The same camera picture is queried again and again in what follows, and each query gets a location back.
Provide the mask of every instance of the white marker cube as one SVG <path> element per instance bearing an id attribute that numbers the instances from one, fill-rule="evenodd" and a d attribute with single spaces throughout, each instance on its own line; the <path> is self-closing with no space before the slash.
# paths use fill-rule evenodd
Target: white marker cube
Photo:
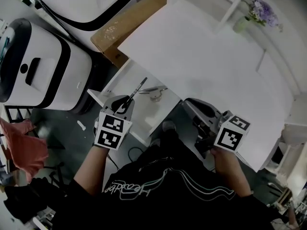
<path id="1" fill-rule="evenodd" d="M 248 134 L 250 123 L 234 115 L 224 122 L 220 128 L 214 145 L 231 152 L 236 152 Z"/>
<path id="2" fill-rule="evenodd" d="M 131 126 L 130 121 L 100 112 L 94 144 L 118 150 Z"/>

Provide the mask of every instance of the white container with black trim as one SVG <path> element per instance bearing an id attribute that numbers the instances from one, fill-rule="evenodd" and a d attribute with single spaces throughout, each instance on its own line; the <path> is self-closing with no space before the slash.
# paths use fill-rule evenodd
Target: white container with black trim
<path id="1" fill-rule="evenodd" d="M 91 57 L 26 19 L 13 21 L 0 39 L 0 102 L 73 109 L 87 84 Z"/>
<path id="2" fill-rule="evenodd" d="M 40 0 L 75 38 L 99 52 L 91 36 L 136 0 Z"/>

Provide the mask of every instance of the black pants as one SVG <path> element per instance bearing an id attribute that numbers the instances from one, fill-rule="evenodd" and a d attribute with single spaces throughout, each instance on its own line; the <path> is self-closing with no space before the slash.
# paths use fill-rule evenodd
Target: black pants
<path id="1" fill-rule="evenodd" d="M 174 159 L 199 163 L 202 165 L 202 162 L 197 158 L 197 156 L 179 139 L 175 130 L 170 129 L 166 132 L 162 132 L 160 139 L 160 147 L 157 145 L 149 147 L 137 161 L 148 163 L 156 159 L 172 157 Z"/>

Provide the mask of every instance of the brown cardboard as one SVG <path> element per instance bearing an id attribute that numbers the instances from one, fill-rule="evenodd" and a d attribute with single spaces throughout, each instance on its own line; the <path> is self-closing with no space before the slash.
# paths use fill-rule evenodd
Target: brown cardboard
<path id="1" fill-rule="evenodd" d="M 144 21 L 166 5 L 166 0 L 141 0 L 125 12 L 113 17 L 92 37 L 92 43 L 115 66 L 121 68 L 128 57 L 118 46 Z"/>

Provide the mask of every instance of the hand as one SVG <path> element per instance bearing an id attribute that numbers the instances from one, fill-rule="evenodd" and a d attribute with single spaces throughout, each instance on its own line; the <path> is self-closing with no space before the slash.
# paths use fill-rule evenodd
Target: hand
<path id="1" fill-rule="evenodd" d="M 248 181 L 236 155 L 218 147 L 211 149 L 210 152 L 214 156 L 216 172 L 225 180 L 229 188 L 240 197 L 251 195 Z"/>

